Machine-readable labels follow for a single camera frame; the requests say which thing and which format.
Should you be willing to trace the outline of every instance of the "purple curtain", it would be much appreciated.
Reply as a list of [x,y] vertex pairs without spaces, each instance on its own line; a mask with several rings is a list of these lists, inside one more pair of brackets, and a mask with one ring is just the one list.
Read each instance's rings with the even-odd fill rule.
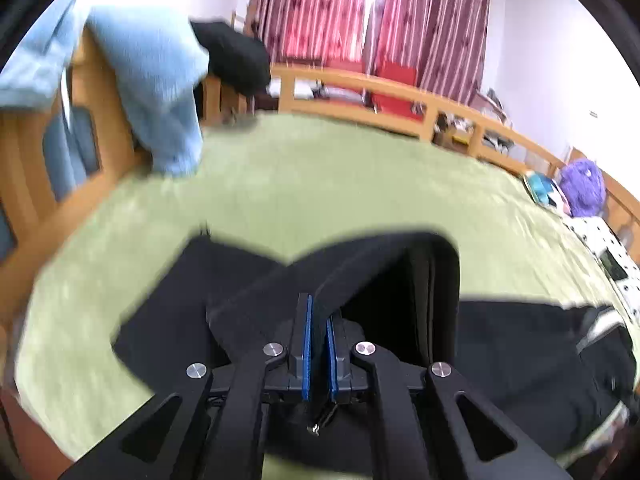
[[272,60],[362,56],[364,0],[256,0],[258,33]]
[[489,0],[376,0],[364,60],[417,70],[417,86],[463,104],[480,88]]

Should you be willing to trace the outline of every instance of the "mattress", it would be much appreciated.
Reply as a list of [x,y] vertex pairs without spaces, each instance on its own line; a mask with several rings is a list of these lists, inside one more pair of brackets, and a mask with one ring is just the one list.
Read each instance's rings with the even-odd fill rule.
[[[36,280],[16,384],[25,410],[73,459],[150,397],[111,341],[203,225],[284,260],[350,235],[433,230],[458,248],[464,298],[604,302],[627,319],[581,241],[503,170],[311,116],[258,114],[204,136],[197,174],[130,174]],[[632,338],[637,349],[634,327]],[[265,478],[283,469],[268,462]]]

